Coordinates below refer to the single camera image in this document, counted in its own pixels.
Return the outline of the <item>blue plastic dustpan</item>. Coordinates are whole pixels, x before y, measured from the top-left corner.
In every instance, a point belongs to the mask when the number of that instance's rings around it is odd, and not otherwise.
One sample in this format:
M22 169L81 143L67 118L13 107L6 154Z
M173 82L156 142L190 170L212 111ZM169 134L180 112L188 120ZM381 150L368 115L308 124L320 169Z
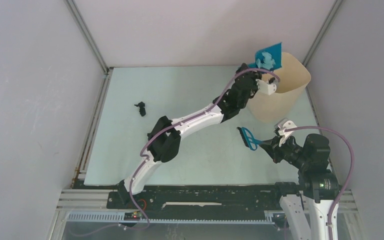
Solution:
M259 68L275 71L282 67L282 43L260 49L254 54L254 62L248 64L249 68Z

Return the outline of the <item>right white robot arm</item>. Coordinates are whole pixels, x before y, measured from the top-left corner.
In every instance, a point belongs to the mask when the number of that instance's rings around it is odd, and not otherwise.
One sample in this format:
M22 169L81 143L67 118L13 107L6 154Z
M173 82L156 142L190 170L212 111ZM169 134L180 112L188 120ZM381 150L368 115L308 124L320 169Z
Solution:
M309 134L303 146L290 136L285 143L276 136L264 140L260 147L275 163L285 160L298 169L298 184L275 183L271 204L283 209L295 240L338 239L337 212L340 186L328 169L329 140L319 134Z

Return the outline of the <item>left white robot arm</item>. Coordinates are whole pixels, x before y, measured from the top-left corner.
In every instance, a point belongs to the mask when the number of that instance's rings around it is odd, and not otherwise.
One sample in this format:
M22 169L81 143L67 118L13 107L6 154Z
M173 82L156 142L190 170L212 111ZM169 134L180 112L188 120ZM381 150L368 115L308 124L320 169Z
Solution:
M259 90L258 81L265 72L265 69L250 68L244 63L220 96L208 106L179 118L169 119L167 116L159 118L152 131L148 133L148 141L139 153L142 160L138 168L118 184L118 201L125 208L136 206L138 193L143 191L145 183L161 164L176 157L181 141L195 132L238 115L246 107L248 100Z

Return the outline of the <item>light blue scrap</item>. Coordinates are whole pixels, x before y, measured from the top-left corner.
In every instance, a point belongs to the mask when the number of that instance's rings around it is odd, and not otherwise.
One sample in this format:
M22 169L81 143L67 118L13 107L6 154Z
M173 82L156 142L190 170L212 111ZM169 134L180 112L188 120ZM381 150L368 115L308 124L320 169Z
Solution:
M269 52L263 51L255 55L255 64L259 69L266 69L271 71L274 69L276 61Z

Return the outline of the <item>blue hand brush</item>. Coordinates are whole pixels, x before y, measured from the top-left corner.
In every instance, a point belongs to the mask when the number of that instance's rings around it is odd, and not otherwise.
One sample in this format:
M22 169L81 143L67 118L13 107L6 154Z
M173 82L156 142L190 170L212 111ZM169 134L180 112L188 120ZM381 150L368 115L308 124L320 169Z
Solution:
M247 148L251 151L256 151L259 148L262 140L255 138L253 133L248 128L237 127L236 129L239 131L242 141Z

